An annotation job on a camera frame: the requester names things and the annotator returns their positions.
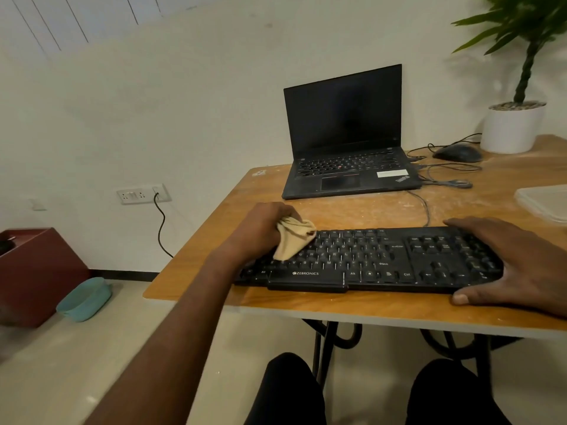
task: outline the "potted plant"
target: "potted plant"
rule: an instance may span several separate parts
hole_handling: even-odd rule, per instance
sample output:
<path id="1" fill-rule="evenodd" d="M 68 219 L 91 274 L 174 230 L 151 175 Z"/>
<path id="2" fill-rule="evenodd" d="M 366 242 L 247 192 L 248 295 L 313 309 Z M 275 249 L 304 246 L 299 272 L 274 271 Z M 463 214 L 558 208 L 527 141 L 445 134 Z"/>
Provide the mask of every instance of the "potted plant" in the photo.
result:
<path id="1" fill-rule="evenodd" d="M 535 56 L 542 47 L 567 31 L 567 0 L 486 0 L 487 13 L 453 22 L 473 25 L 490 22 L 486 29 L 453 53 L 494 36 L 496 44 L 485 55 L 502 49 L 516 38 L 528 43 L 526 61 L 514 101 L 491 106 L 486 117 L 480 146 L 489 152 L 520 153 L 530 150 L 541 126 L 546 103 L 527 101 L 526 88 Z"/>

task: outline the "white pot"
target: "white pot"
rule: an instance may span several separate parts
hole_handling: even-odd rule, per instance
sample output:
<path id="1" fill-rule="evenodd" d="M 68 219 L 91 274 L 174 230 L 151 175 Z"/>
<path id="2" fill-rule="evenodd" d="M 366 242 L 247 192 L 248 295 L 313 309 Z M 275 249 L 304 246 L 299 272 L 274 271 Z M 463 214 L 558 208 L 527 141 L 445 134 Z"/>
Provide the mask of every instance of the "white pot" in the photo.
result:
<path id="1" fill-rule="evenodd" d="M 532 149 L 542 125 L 545 106 L 527 110 L 488 110 L 480 147 L 494 153 Z"/>

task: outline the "clear plastic box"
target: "clear plastic box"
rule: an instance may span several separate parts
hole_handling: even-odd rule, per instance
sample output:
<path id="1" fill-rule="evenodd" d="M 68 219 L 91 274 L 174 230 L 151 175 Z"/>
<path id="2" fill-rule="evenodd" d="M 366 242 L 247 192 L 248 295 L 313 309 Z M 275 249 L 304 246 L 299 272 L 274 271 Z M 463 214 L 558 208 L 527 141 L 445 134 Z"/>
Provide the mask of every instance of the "clear plastic box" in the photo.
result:
<path id="1" fill-rule="evenodd" d="M 567 226 L 567 185 L 518 189 L 518 204 L 547 221 Z"/>

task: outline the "red box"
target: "red box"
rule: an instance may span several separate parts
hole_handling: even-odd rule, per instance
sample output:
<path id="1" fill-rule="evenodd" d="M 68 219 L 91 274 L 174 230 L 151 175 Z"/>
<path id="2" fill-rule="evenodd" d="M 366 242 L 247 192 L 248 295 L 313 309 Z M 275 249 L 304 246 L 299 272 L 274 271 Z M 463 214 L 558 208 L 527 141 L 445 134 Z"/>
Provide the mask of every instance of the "red box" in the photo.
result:
<path id="1" fill-rule="evenodd" d="M 89 278 L 89 269 L 54 228 L 8 229 L 16 247 L 0 256 L 0 325 L 36 328 Z"/>

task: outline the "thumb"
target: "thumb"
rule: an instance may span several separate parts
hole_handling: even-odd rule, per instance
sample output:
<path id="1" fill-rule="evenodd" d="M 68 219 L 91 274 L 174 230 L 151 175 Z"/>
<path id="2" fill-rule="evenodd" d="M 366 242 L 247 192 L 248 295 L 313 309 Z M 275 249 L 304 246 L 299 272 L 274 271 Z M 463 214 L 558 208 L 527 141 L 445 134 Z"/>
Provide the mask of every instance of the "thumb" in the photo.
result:
<path id="1" fill-rule="evenodd" d="M 453 294 L 454 305 L 463 304 L 501 304 L 510 301 L 508 289 L 502 279 L 483 285 L 467 286 Z"/>

